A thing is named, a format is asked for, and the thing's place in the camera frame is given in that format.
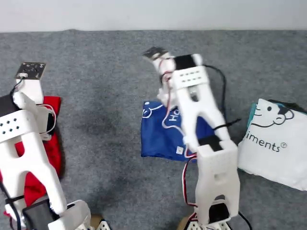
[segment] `blue bag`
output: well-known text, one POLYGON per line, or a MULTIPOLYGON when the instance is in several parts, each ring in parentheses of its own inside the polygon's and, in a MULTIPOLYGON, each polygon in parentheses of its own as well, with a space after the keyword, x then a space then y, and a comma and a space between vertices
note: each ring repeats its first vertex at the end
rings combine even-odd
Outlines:
MULTIPOLYGON (((175 128, 165 129, 162 121, 166 115, 166 108, 161 102, 149 101, 143 104, 141 124, 142 157, 162 157, 176 161, 185 161, 185 145, 181 133, 175 128)), ((165 120, 167 126, 181 127, 181 117, 177 108, 173 109, 165 120)), ((196 126, 197 138, 214 135, 214 131, 207 122, 198 117, 196 126)))

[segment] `white robot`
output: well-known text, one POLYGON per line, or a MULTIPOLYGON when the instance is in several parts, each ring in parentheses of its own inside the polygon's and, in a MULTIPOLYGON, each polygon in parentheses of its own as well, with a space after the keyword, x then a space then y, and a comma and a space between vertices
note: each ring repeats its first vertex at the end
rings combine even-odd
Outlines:
MULTIPOLYGON (((0 98, 0 171, 1 189, 7 200, 6 212, 17 222, 17 230, 94 230, 90 226, 88 205, 77 200, 67 205, 59 178, 49 163, 42 140, 49 138, 55 126, 53 108, 46 108, 40 78, 45 63, 22 63, 17 84, 11 93, 0 98), (47 130, 48 117, 53 113, 54 125, 47 130), (22 141, 24 155, 18 157, 15 143, 22 141), (26 207, 24 183, 27 172, 45 186, 48 199, 26 207)), ((109 230, 102 220, 100 230, 109 230)))
POLYGON ((217 108, 202 58, 199 54, 174 57, 160 47, 152 47, 143 55, 160 75, 158 99, 168 113, 176 106, 180 111, 183 142, 194 153, 188 156, 186 152, 185 156, 197 158, 196 203, 189 203, 195 213, 185 229, 229 230, 226 221, 238 214, 239 207, 237 146, 217 108), (214 129, 215 137, 197 139, 198 116, 214 129))

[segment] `white bag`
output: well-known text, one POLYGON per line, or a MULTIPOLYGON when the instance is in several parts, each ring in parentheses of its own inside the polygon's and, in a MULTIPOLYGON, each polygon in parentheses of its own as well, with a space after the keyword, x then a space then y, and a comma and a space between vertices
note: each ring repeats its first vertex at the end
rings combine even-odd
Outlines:
POLYGON ((259 99, 239 144, 238 167, 307 190, 307 115, 259 99))

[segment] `floor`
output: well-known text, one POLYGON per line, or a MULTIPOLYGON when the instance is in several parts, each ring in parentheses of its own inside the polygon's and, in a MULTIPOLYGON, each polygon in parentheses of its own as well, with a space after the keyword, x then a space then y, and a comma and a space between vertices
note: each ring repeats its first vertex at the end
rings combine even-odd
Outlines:
MULTIPOLYGON (((230 128, 238 143, 248 112, 259 98, 296 102, 307 108, 307 31, 112 31, 68 30, 0 34, 0 94, 7 94, 22 61, 47 62, 45 95, 63 100, 58 117, 69 202, 83 199, 114 230, 174 230, 192 212, 183 202, 184 163, 140 157, 142 102, 155 99, 159 79, 141 57, 151 46, 174 55, 202 54, 228 80, 230 128)), ((221 80, 209 71, 213 93, 221 80)), ((240 210, 254 230, 306 228, 307 193, 239 171, 240 210)), ((193 200, 197 167, 187 175, 193 200)), ((0 199, 4 211, 4 198, 0 199)), ((240 217, 233 230, 248 227, 240 217)), ((9 221, 0 216, 0 230, 9 221)))

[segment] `cartoon face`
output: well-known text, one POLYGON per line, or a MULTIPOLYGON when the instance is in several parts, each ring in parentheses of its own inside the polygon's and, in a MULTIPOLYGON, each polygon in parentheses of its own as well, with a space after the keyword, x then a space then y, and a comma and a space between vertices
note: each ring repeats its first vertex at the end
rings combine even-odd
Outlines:
POLYGON ((294 113, 290 109, 259 99, 251 125, 271 127, 272 125, 281 125, 293 117, 294 113))
POLYGON ((143 118, 149 118, 153 110, 159 109, 162 106, 161 102, 145 102, 143 106, 143 118))

